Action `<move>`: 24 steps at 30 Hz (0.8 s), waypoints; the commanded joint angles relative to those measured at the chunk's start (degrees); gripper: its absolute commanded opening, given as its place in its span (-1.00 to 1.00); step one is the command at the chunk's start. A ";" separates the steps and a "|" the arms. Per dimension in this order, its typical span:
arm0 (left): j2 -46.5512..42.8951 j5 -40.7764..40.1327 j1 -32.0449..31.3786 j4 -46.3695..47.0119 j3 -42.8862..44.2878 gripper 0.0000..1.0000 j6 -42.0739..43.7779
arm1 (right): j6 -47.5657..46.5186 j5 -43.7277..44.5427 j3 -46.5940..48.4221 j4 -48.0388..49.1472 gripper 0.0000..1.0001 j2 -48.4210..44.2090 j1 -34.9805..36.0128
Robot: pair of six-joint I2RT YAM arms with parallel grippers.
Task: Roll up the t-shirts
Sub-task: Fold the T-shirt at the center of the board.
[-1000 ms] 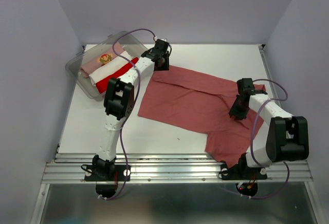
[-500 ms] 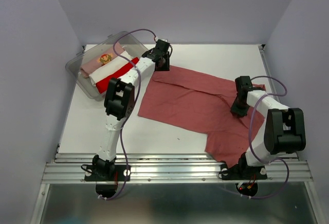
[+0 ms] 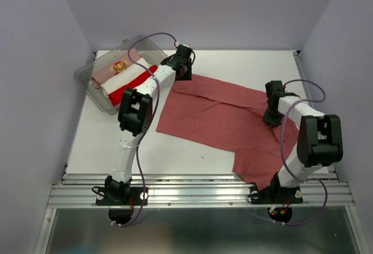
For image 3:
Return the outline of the dusty red t shirt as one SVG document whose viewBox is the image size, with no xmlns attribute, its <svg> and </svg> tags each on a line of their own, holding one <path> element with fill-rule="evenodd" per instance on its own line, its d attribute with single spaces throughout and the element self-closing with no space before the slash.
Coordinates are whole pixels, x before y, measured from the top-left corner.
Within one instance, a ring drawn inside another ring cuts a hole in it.
<svg viewBox="0 0 373 254">
<path fill-rule="evenodd" d="M 174 82 L 156 130 L 235 154 L 233 173 L 262 190 L 283 163 L 281 128 L 264 123 L 267 98 L 263 91 L 193 75 Z M 285 127 L 284 153 L 288 157 L 298 139 L 294 122 Z"/>
</svg>

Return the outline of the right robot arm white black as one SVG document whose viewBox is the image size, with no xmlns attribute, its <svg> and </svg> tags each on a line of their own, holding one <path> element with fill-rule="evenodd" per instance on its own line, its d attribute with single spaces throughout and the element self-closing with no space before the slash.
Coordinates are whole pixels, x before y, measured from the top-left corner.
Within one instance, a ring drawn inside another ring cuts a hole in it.
<svg viewBox="0 0 373 254">
<path fill-rule="evenodd" d="M 265 85 L 268 107 L 263 121 L 280 127 L 280 155 L 283 166 L 270 185 L 258 193 L 261 204 L 302 203 L 300 185 L 322 167 L 343 157 L 342 127 L 339 116 L 326 115 L 309 106 L 309 100 L 287 92 L 286 85 L 273 80 Z M 294 122 L 298 139 L 290 157 L 284 153 L 285 127 Z"/>
</svg>

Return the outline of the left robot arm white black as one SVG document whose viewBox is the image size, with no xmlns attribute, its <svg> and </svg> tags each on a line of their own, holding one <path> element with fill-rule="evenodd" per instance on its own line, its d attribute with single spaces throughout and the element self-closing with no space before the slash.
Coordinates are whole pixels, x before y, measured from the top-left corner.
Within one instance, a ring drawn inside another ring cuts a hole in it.
<svg viewBox="0 0 373 254">
<path fill-rule="evenodd" d="M 180 44 L 175 53 L 164 58 L 159 65 L 145 65 L 141 60 L 132 64 L 138 75 L 124 85 L 124 90 L 119 95 L 118 159 L 105 179 L 104 190 L 99 193 L 101 197 L 108 198 L 116 205 L 128 204 L 134 199 L 145 199 L 140 195 L 144 195 L 146 190 L 131 189 L 132 164 L 139 143 L 152 124 L 161 87 L 169 81 L 191 80 L 194 60 L 193 49 Z"/>
</svg>

